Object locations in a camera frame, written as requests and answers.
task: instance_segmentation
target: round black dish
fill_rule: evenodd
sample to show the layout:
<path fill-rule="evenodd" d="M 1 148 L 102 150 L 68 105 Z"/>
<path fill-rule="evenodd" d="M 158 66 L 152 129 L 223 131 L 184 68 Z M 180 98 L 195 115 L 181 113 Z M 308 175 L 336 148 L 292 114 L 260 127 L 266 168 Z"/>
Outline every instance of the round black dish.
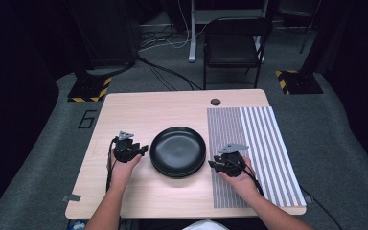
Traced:
<path fill-rule="evenodd" d="M 175 126 L 160 132 L 152 141 L 150 160 L 160 173 L 180 178 L 201 168 L 205 161 L 205 142 L 196 131 Z"/>

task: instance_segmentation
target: striped cloth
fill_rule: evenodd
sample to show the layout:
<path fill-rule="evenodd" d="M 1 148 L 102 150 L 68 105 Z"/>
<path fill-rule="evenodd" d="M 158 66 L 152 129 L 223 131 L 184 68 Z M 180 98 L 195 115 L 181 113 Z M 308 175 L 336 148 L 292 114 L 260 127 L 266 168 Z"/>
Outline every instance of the striped cloth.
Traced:
<path fill-rule="evenodd" d="M 210 159 L 229 143 L 249 146 L 240 154 L 252 160 L 264 196 L 279 207 L 305 206 L 272 107 L 208 108 Z M 213 169 L 215 208 L 248 205 Z"/>

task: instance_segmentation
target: person's right arm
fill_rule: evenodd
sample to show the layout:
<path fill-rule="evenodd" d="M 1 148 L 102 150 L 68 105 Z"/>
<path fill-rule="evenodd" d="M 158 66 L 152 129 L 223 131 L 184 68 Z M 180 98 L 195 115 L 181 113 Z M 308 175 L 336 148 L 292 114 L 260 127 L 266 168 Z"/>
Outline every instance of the person's right arm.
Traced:
<path fill-rule="evenodd" d="M 244 157 L 243 159 L 251 169 L 250 159 L 248 157 Z M 261 196 L 256 189 L 255 183 L 245 172 L 242 172 L 237 177 L 230 177 L 224 172 L 219 172 L 219 176 L 232 185 L 238 195 L 252 207 L 268 229 L 313 229 L 305 222 L 286 213 Z"/>

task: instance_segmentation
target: person's left arm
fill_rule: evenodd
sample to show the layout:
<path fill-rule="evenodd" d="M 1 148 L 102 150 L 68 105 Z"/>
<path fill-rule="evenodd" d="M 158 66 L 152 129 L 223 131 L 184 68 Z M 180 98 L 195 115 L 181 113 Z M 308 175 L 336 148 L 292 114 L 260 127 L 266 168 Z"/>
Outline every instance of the person's left arm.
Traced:
<path fill-rule="evenodd" d="M 106 192 L 92 218 L 88 221 L 85 229 L 115 230 L 119 227 L 122 198 L 125 188 L 130 180 L 133 168 L 139 163 L 142 155 L 138 154 L 127 163 L 117 161 L 112 171 L 112 180 L 109 190 Z"/>

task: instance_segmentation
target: forearm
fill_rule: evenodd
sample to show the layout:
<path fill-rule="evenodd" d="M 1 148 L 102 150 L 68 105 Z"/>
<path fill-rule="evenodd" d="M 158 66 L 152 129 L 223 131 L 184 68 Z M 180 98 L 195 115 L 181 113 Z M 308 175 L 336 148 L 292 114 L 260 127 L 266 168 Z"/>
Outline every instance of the forearm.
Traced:
<path fill-rule="evenodd" d="M 86 230 L 116 230 L 119 227 L 122 198 L 125 188 L 110 188 L 86 225 Z"/>
<path fill-rule="evenodd" d="M 300 219 L 286 213 L 261 195 L 251 195 L 246 202 L 255 210 L 259 218 L 270 230 L 313 229 Z"/>

